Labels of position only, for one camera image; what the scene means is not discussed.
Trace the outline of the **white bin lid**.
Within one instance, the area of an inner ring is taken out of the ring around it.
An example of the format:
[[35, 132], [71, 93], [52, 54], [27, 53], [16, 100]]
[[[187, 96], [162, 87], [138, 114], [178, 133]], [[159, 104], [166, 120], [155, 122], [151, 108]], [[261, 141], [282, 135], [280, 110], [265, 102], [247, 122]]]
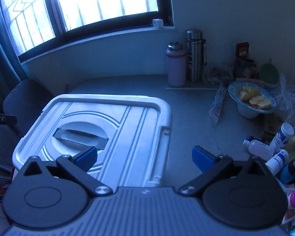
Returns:
[[96, 147], [90, 176], [115, 190], [159, 187], [171, 141], [172, 112], [159, 98], [138, 95], [63, 94], [53, 98], [21, 138], [12, 162], [30, 156], [53, 161]]

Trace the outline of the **green round object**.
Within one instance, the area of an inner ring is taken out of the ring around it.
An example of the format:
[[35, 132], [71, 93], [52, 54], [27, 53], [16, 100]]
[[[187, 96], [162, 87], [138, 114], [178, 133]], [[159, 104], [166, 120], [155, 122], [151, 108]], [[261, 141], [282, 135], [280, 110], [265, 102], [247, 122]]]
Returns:
[[278, 69], [270, 64], [265, 63], [261, 65], [259, 70], [260, 80], [264, 82], [264, 86], [270, 89], [275, 89], [279, 83], [279, 72]]

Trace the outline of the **dark fabric chair near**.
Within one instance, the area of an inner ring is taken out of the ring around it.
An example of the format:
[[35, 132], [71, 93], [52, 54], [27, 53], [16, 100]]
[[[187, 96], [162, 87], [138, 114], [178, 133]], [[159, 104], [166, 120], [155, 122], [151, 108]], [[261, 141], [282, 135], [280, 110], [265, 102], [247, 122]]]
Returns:
[[18, 142], [18, 135], [9, 126], [0, 125], [0, 181], [12, 176], [12, 155]]

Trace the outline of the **dark fabric chair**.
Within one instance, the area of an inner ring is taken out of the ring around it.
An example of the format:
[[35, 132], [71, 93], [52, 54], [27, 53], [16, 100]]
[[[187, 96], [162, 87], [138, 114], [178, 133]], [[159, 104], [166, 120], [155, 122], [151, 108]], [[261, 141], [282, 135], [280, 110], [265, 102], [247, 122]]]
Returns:
[[0, 181], [12, 176], [12, 155], [18, 142], [18, 135], [9, 126], [0, 125]]
[[26, 135], [41, 115], [43, 108], [53, 98], [48, 89], [30, 79], [20, 82], [6, 96], [3, 111], [17, 118], [17, 123], [12, 128], [19, 137]]

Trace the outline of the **dark fabric chair far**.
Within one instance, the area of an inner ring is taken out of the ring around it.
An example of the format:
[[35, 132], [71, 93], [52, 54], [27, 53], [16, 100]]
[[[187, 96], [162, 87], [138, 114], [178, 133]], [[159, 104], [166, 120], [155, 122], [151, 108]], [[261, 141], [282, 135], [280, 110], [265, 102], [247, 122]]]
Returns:
[[19, 137], [26, 135], [41, 115], [43, 108], [53, 98], [48, 89], [30, 79], [20, 82], [6, 96], [3, 111], [17, 118], [17, 123], [12, 128]]

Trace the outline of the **snack packet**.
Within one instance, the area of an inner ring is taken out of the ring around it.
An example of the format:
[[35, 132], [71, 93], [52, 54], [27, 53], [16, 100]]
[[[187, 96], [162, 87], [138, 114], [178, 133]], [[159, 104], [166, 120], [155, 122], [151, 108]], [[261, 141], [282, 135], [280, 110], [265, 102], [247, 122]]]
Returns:
[[211, 109], [208, 111], [209, 120], [212, 125], [216, 126], [223, 109], [223, 102], [226, 96], [226, 87], [223, 83], [219, 85], [214, 96]]

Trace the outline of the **white bottle lying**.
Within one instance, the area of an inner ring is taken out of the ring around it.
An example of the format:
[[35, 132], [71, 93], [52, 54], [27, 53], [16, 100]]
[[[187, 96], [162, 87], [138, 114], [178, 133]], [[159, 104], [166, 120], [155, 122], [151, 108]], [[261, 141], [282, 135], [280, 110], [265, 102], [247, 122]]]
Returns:
[[268, 161], [273, 156], [273, 151], [270, 147], [259, 140], [244, 140], [243, 146], [251, 155], [258, 156], [264, 161]]

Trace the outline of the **white round cap bottle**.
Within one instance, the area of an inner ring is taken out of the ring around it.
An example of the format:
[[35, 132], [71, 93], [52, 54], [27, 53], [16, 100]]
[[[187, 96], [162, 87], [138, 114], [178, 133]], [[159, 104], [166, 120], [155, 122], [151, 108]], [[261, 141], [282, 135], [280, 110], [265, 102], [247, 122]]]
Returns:
[[276, 176], [289, 161], [289, 153], [285, 149], [281, 149], [275, 154], [265, 165], [273, 176]]

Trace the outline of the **white bowl with fruit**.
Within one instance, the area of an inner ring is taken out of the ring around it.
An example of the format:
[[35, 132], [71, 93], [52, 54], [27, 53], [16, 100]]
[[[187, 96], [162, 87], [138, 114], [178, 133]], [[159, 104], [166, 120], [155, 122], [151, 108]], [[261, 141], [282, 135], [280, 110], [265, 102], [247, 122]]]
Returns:
[[236, 81], [229, 84], [228, 91], [237, 103], [238, 113], [247, 119], [273, 113], [277, 108], [275, 98], [256, 84]]

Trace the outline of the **dark syrup bottle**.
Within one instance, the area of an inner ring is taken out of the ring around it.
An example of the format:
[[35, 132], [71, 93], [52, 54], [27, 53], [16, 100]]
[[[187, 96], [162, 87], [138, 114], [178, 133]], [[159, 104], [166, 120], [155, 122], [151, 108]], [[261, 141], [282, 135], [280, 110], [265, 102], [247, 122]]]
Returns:
[[295, 179], [295, 158], [278, 173], [277, 178], [282, 184], [288, 184]]

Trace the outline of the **white blue-label medicine bottle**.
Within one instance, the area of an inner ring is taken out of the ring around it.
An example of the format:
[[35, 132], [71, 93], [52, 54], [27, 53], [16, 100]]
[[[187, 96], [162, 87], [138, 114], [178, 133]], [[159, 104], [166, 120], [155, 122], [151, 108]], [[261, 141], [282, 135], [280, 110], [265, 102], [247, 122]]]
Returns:
[[274, 154], [278, 153], [294, 136], [291, 124], [283, 123], [270, 143], [270, 149]]

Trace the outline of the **steel thermos flask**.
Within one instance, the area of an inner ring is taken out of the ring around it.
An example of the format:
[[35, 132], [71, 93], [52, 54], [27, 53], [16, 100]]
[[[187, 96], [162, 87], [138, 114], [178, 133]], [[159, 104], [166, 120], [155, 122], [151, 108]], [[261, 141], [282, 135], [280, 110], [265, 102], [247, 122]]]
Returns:
[[200, 30], [187, 31], [187, 78], [191, 82], [202, 81], [206, 65], [206, 40]]

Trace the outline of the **pink thermos bottle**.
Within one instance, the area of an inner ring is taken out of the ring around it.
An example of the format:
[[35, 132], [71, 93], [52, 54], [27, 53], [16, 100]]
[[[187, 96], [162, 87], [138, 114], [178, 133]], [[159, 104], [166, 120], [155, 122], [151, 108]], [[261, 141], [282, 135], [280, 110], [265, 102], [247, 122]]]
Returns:
[[186, 51], [179, 42], [170, 42], [166, 50], [167, 80], [171, 87], [182, 87], [186, 81]]

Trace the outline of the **red black box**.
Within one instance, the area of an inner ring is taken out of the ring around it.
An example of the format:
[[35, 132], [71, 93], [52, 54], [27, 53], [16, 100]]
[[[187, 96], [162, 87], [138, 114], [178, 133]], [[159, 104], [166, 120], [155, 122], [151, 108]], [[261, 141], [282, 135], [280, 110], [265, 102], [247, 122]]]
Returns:
[[235, 47], [235, 58], [240, 59], [243, 61], [248, 60], [248, 54], [249, 54], [249, 43], [243, 42], [243, 43], [237, 43]]

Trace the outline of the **small white cup on sill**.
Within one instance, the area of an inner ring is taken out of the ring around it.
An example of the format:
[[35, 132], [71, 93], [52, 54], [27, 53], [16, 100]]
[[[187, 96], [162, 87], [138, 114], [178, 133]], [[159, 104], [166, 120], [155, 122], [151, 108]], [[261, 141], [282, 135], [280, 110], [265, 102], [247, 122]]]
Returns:
[[155, 29], [162, 29], [164, 27], [163, 19], [153, 19], [152, 27]]

